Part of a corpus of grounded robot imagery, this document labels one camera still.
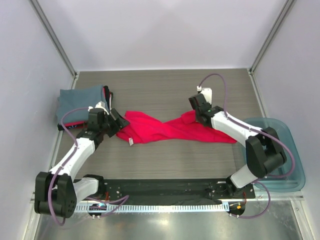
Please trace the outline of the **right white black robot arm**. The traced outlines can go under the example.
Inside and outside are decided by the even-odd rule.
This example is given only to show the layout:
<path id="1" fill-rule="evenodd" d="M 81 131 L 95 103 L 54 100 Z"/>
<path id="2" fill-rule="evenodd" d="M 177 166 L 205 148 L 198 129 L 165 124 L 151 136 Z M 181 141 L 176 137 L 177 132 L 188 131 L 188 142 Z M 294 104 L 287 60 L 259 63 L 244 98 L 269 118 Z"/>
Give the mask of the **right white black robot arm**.
<path id="1" fill-rule="evenodd" d="M 275 129 L 262 129 L 232 117 L 222 107 L 212 106 L 202 91 L 188 100 L 197 122 L 228 135 L 245 148 L 246 164 L 225 180 L 225 191 L 231 198 L 286 163 L 284 146 Z"/>

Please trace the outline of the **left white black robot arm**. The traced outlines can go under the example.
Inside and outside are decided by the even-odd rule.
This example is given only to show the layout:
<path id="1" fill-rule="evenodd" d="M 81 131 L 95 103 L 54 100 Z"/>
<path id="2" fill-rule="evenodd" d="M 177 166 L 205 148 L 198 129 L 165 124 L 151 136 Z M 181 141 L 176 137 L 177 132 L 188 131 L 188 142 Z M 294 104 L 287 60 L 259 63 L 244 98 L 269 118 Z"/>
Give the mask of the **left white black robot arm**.
<path id="1" fill-rule="evenodd" d="M 105 136 L 111 138 L 129 124 L 114 108 L 110 111 L 103 107 L 90 108 L 85 127 L 72 137 L 71 149 L 56 166 L 36 176 L 34 211 L 54 219 L 67 219 L 80 201 L 88 197 L 102 199 L 107 192 L 102 176 L 87 174 L 79 181 L 75 177 Z"/>

